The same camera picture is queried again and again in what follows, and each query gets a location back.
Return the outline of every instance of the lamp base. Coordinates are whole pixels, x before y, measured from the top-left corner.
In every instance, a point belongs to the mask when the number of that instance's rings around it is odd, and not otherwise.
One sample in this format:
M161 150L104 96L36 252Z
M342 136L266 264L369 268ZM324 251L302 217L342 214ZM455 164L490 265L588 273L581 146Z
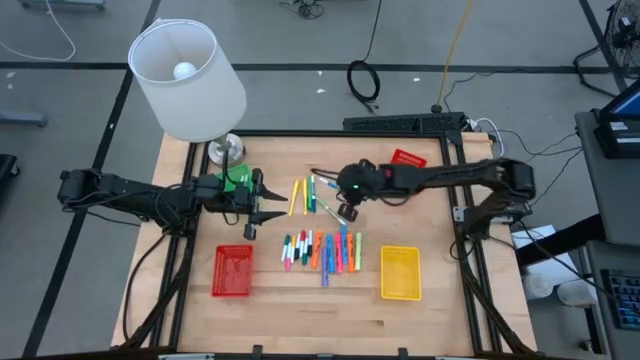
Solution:
M209 144L209 148L207 152L209 153L209 159L218 165L222 166L222 162L224 160L224 152L229 150L229 168L240 165L244 160L244 144L240 137L234 134L227 134L226 138L223 138L224 142L217 141L218 139L212 141Z

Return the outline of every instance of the red basket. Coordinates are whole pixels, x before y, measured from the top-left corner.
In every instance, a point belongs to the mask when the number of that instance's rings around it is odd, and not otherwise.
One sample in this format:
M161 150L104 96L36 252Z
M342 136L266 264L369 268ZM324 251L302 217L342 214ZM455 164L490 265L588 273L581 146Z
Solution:
M253 246L218 246L213 264L211 296L249 296L252 273Z
M404 150L396 149L396 152L393 153L393 158L391 158L391 163L425 167L427 165L427 160Z

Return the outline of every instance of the gray floor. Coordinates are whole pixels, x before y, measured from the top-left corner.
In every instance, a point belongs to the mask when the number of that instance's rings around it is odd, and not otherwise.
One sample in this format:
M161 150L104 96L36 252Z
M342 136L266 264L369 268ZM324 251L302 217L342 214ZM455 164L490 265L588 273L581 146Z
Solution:
M193 18L211 26L233 63L348 63L366 52L376 1L328 0L325 15L315 21L304 21L277 3L164 0L158 16ZM370 62L442 64L464 3L385 1ZM610 1L591 3L604 21ZM125 61L149 4L150 0L111 0L104 13L57 11L78 47L74 60ZM41 56L65 56L68 51L43 11L25 11L15 1L0 3L0 40ZM569 65L577 53L594 44L576 1L485 0L475 4L454 63ZM17 60L21 59L0 49L0 61ZM597 55L585 64L601 66L604 61ZM91 165L123 74L0 71L0 109L42 111L50 119L43 129L0 125L0 152L18 155L23 170L0 209L0 358L21 354L71 222L55 200L60 172ZM449 81L469 75L451 74ZM343 72L241 72L239 76L249 101L240 124L243 128L338 129L344 117L367 115L349 94ZM380 76L379 114L385 115L428 112L441 74L384 72ZM608 75L589 78L614 89ZM541 74L478 77L458 85L449 98L452 109L472 118L491 118L500 128L517 131L532 151L574 131L575 112L607 101L580 86L574 75ZM150 180L161 136L134 83L104 170ZM528 158L512 135L504 136L507 156ZM561 148L578 143L574 137ZM570 155L537 157L531 162L539 188L549 184ZM578 156L536 205L528 224L570 225L595 213L591 194L584 161ZM108 347L136 234L135 228L87 219L40 354ZM541 350L600 358L576 347L587 337L582 311L561 307L554 299L531 304L530 309Z

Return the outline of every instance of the table lamp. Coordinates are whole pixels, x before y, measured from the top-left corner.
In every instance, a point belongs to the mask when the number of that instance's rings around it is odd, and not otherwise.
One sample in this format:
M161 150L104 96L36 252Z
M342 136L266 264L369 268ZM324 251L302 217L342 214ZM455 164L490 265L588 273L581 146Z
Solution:
M229 165L244 156L244 145L229 131L247 109L242 83L215 35L193 20L158 20L133 42L129 67L160 126L176 139L210 141L209 158Z

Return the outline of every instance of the wooden tabletop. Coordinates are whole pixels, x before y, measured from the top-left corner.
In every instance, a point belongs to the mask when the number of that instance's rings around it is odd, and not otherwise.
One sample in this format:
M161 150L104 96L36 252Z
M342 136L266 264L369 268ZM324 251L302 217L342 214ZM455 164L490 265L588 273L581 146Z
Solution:
M486 134L464 135L468 162L491 156ZM374 138L245 137L245 163L259 167L265 185L287 198L296 178L309 175L311 167L339 171L343 166L367 158L388 163L396 148L427 159L427 166L442 165L438 140ZM188 144L165 136L153 179L157 185L180 182ZM209 172L218 172L214 165ZM318 196L337 209L335 192L323 184ZM473 187L481 201L490 191ZM469 326L457 261L449 256L454 240L451 208L445 189L428 189L400 207L367 201L349 231L363 233L362 271L330 276L330 287L322 288L318 270L296 263L285 272L280 262L285 234L302 229L336 233L338 224L325 212L303 215L298 197L295 214L258 227L255 242L243 239L243 224L228 226L220 214L203 212L196 238L195 255L184 308L179 351L251 352L253 345L265 353L337 353L360 355L397 354L406 347L411 355L472 355ZM263 210L287 211L288 202L265 201ZM506 226L494 225L493 236L510 240ZM159 228L143 224L133 264L157 240ZM155 304L167 254L166 240L141 266L131 293L129 332ZM223 244L254 245L252 293L247 298L213 298L211 282L216 247ZM414 246L420 249L422 300L384 300L380 297L380 247ZM495 241L484 243L493 300L513 330L535 348L529 312L513 250ZM173 305L165 324L173 316ZM485 324L484 313L478 319ZM123 342L121 316L113 344ZM169 325L163 332L168 339ZM488 349L488 336L483 337Z

